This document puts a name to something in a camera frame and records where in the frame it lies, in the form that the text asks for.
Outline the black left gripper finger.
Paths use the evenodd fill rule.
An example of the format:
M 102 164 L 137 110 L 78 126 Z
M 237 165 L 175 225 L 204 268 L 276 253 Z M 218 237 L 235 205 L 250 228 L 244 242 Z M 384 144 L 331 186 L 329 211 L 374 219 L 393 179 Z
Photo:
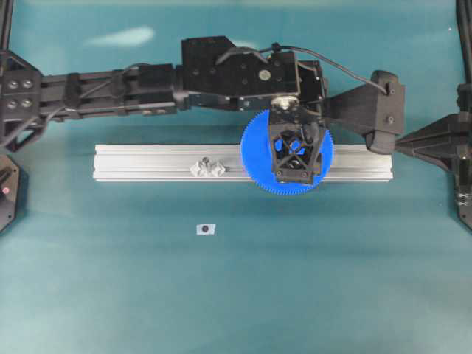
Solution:
M 282 160 L 286 155 L 284 143 L 285 122 L 279 114 L 269 114 L 268 116 L 268 141 L 271 152 L 271 172 L 276 181 L 281 181 L 283 177 Z
M 308 125 L 308 166 L 311 183 L 314 183 L 315 179 L 320 176 L 322 172 L 322 146 L 325 134 L 325 127 L 318 122 L 311 122 Z

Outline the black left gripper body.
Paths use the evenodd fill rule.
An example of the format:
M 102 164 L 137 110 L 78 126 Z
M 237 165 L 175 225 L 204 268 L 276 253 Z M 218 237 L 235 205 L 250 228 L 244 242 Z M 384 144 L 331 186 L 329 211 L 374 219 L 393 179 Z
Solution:
M 295 51 L 259 51 L 257 54 L 257 120 L 319 120 L 326 96 L 319 62 L 299 60 Z

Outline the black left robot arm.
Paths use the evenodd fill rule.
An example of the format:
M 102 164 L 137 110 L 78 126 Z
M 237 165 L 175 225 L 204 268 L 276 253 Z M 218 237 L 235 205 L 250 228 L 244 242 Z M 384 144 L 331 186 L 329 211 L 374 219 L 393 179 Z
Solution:
M 330 169 L 333 140 L 323 117 L 318 61 L 294 47 L 237 46 L 227 37 L 181 43 L 181 63 L 134 63 L 108 72 L 42 74 L 1 51 L 1 148 L 16 152 L 52 122 L 89 117 L 166 115 L 202 107 L 255 111 L 242 139 L 251 176 L 281 184 L 317 184 Z

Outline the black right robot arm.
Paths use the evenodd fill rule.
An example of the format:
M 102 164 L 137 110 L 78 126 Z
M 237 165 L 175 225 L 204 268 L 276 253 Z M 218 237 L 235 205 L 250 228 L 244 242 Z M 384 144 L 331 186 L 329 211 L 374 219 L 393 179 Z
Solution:
M 386 79 L 359 86 L 334 97 L 303 103 L 296 96 L 271 101 L 268 135 L 280 140 L 281 152 L 271 157 L 276 180 L 309 184 L 326 158 L 321 143 L 334 123 L 361 136 L 367 150 L 389 156 L 394 152 L 435 165 L 450 173 L 459 219 L 471 225 L 471 99 L 461 85 L 459 112 L 417 131 L 403 134 L 405 89 Z

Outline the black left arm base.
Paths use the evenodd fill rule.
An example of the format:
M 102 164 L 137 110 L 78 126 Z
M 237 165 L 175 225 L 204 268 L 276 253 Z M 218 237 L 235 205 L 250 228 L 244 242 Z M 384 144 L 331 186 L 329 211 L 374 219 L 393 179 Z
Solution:
M 1 155 L 1 232 L 15 220 L 20 175 L 18 165 L 8 155 Z

